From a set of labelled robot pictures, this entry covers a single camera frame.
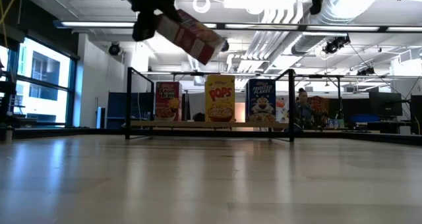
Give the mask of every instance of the held cereal box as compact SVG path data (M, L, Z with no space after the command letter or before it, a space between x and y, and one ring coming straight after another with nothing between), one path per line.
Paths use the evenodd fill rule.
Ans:
M185 11L178 10L177 12L182 18L182 23L176 23L160 15L157 32L206 65L222 50L226 41Z
M250 79L246 85L247 122L276 122L276 81Z
M180 121L182 116L182 85L178 82L157 82L156 121Z
M205 121L235 121L235 77L210 75L205 83Z

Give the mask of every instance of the computer monitor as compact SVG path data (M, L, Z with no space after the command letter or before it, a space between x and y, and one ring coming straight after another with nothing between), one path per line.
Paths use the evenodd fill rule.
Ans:
M371 114L381 117L402 116L402 95L399 93L369 92Z

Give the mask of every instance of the ceiling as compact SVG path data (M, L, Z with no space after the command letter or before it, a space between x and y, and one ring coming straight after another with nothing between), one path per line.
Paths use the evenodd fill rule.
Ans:
M135 13L126 1L120 0L32 0L61 20L94 21L135 21ZM198 13L193 9L193 0L177 0L176 6L187 11L200 21L205 22L260 22L263 14L249 14L245 9L225 9L221 0L211 0L207 13ZM304 0L303 8L309 7L309 0ZM376 0L364 13L355 18L352 24L407 24L420 25L422 20L422 0ZM131 50L131 30L95 30L89 31L90 39L102 43L105 47L110 42L122 42L126 50ZM226 62L230 53L244 52L251 44L255 32L224 30L218 31L230 43L229 53L221 53L214 61ZM364 60L374 60L379 73L389 71L390 60L410 46L422 46L422 34L350 34L351 44ZM160 70L165 65L180 65L187 61L187 54L166 41L162 36L146 41L154 52L150 65ZM345 73L350 67L359 65L362 60L349 46L335 55L321 53L322 46L309 52L310 57L303 57L297 63L298 71L306 73L324 72Z

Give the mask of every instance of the red cereal box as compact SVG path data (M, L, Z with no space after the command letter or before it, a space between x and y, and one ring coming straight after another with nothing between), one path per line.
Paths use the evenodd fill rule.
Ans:
M185 11L177 12L182 23L174 22L161 14L158 16L157 32L206 65L222 50L225 40Z
M157 82L156 121L180 121L182 117L182 85L178 82Z

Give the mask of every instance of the fluorescent light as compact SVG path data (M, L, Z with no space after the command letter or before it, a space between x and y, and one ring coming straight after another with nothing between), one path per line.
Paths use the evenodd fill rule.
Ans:
M256 76L255 73L221 73L221 75L229 75L229 76Z
M227 29L297 30L296 25L283 24L226 24Z
M388 27L387 32L397 31L397 32L422 32L422 27L412 27L412 26L394 26Z
M205 25L206 27L210 28L210 29L215 29L215 28L217 28L217 24L205 23L204 25Z
M65 27L83 28L132 28L133 22L61 22Z
M326 30L326 31L344 31L344 32L376 32L378 31L378 26L308 26L306 30Z
M347 33L338 33L338 32L303 32L304 36L336 36L336 37L346 37Z
M171 72L140 72L145 75L170 75Z

